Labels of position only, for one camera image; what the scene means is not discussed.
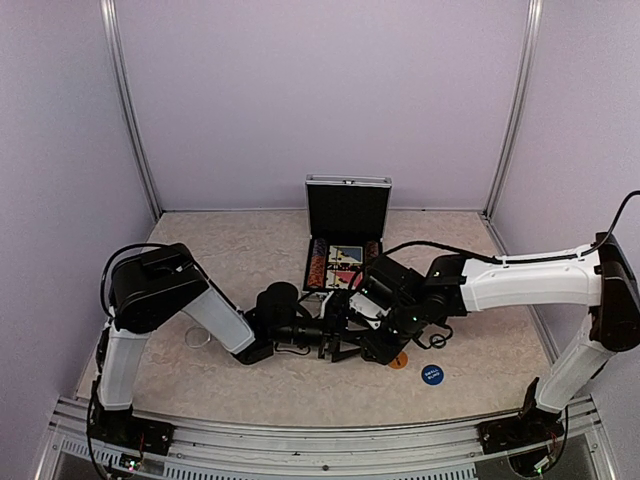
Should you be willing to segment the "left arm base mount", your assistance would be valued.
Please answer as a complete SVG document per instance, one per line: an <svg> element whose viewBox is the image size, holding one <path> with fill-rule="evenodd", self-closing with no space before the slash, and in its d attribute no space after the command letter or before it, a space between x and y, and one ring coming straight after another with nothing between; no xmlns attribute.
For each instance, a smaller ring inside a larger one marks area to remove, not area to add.
<svg viewBox="0 0 640 480"><path fill-rule="evenodd" d="M168 422L108 412L89 421L89 436L107 444L167 456L175 427Z"/></svg>

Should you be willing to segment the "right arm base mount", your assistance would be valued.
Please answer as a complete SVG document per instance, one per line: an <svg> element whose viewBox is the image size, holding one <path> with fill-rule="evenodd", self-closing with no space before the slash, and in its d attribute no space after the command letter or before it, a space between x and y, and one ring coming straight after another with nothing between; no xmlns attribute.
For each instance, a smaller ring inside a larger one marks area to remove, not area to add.
<svg viewBox="0 0 640 480"><path fill-rule="evenodd" d="M517 416L482 422L477 432L485 455L524 447L531 440L528 427Z"/></svg>

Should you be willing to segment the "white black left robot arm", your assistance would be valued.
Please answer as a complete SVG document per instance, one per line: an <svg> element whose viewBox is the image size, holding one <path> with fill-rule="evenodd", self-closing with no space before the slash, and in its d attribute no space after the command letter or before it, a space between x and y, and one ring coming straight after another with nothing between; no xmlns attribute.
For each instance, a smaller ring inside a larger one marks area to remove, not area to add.
<svg viewBox="0 0 640 480"><path fill-rule="evenodd" d="M98 374L87 409L87 434L121 445L166 440L165 422L133 414L138 366L151 334L178 313L191 317L239 363L253 365L288 344L339 362L360 352L357 333L342 314L314 318L297 288L275 282L254 308L239 309L182 243L132 244L116 251L101 276L100 301L107 323L96 351Z"/></svg>

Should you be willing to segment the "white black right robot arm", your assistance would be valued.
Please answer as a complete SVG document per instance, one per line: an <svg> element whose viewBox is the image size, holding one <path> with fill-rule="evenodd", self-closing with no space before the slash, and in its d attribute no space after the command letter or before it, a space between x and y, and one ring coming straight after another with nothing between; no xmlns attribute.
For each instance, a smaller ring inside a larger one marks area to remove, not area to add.
<svg viewBox="0 0 640 480"><path fill-rule="evenodd" d="M551 253L488 257L443 246L424 275L384 252L364 268L349 308L373 323L362 339L366 357L390 363L431 325L493 308L576 304L586 318L549 374L527 388L520 412L484 422L487 451L531 444L568 430L561 420L571 398L610 358L639 344L636 277L613 232L591 244Z"/></svg>

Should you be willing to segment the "aluminium poker set case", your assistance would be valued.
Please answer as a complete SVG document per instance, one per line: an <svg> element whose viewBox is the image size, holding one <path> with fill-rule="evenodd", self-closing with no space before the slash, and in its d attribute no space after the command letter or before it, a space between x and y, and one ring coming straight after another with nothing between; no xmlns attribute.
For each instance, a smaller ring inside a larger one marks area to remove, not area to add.
<svg viewBox="0 0 640 480"><path fill-rule="evenodd" d="M329 293L343 290L325 287L329 271L353 271L355 275L348 288L358 285L359 269L364 265L365 244L368 241L378 241L382 251L391 188L392 181L389 177L340 177L318 174L309 174L306 177L310 240L303 282L304 291ZM325 282L322 288L310 288L307 285L307 277L313 243L317 238L324 239L327 243ZM328 256L331 245L360 246L363 249L362 263L330 264Z"/></svg>

